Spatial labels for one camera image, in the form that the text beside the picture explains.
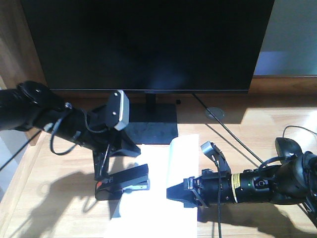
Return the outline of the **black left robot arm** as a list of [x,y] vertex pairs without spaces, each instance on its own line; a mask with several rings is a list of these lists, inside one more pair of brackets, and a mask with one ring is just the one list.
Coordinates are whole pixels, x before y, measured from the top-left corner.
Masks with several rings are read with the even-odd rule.
[[70,153],[73,147],[55,151],[55,137],[92,150],[97,181],[107,178],[108,159],[121,150],[128,123],[129,100],[122,90],[114,91],[107,104],[90,112],[73,107],[38,82],[26,81],[0,92],[1,130],[29,131],[35,127],[46,131],[51,134],[51,152],[59,156]]

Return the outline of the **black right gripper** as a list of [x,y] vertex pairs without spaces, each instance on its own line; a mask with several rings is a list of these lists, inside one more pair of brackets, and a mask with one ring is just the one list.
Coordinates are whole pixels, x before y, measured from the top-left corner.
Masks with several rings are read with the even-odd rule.
[[218,196],[222,204],[232,203],[230,178],[231,171],[204,169],[200,176],[185,178],[183,183],[167,188],[166,197],[183,203],[184,208],[211,207],[218,203]]

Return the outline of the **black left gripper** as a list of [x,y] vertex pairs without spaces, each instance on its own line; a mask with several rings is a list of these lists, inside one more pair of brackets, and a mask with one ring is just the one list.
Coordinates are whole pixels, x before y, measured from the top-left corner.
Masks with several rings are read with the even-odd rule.
[[84,129],[79,136],[79,145],[93,150],[94,179],[108,177],[109,156],[138,157],[141,149],[129,138],[124,128],[117,130],[118,107],[99,106],[91,111],[79,109],[84,117]]

